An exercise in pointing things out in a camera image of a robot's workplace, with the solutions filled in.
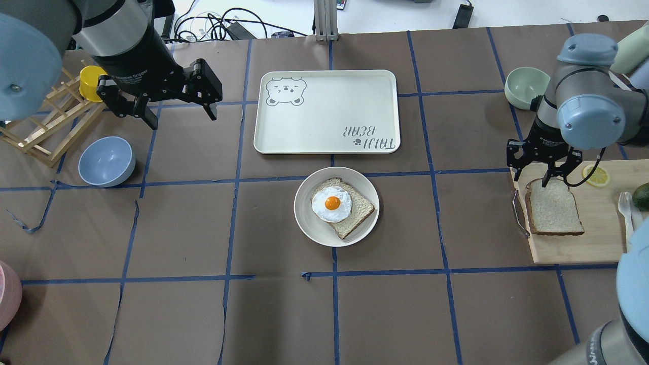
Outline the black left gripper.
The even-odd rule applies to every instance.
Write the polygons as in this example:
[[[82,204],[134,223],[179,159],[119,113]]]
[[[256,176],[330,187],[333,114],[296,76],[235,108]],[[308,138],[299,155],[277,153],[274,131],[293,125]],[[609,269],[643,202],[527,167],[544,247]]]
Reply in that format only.
[[[144,102],[180,99],[203,106],[211,120],[217,120],[217,104],[223,100],[223,84],[204,59],[190,65],[190,81],[185,69],[176,63],[155,30],[146,30],[128,51],[114,56],[97,56],[97,64],[114,81],[100,86],[97,94],[114,113],[133,113],[134,106],[123,93]],[[136,118],[153,131],[158,118],[146,105],[136,106]]]

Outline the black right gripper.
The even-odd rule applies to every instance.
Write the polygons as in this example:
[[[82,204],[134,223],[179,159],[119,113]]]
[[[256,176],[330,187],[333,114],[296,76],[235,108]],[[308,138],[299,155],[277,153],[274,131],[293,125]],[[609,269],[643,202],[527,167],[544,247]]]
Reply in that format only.
[[[557,175],[569,175],[583,161],[583,153],[570,147],[560,132],[531,129],[523,140],[508,139],[506,143],[506,164],[511,168],[512,180],[517,182],[522,169],[533,162],[547,164],[542,178],[542,187],[556,180]]]

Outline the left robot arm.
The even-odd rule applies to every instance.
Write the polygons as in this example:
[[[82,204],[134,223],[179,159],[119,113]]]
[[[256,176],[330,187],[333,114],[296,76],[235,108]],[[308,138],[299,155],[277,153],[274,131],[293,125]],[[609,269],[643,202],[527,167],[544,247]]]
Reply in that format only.
[[[2,1],[2,121],[41,109],[72,40],[106,71],[93,93],[115,116],[140,118],[155,130],[149,102],[178,99],[215,120],[221,81],[202,58],[181,67],[155,30],[155,19],[174,13],[172,1]]]

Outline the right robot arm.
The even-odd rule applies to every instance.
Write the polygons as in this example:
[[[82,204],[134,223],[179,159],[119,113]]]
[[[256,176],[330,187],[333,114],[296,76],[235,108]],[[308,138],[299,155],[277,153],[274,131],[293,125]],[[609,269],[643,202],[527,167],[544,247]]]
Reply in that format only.
[[[632,53],[644,27],[621,43],[606,35],[577,34],[566,40],[558,65],[543,95],[531,110],[534,123],[526,139],[510,139],[506,162],[519,180],[529,164],[547,164],[538,183],[561,181],[582,163],[582,150],[613,143],[647,146],[647,90],[614,87],[612,72],[627,72],[639,64]],[[626,248],[617,268],[619,317],[600,326],[590,337],[556,358],[554,364],[647,364],[647,220],[626,221]]]

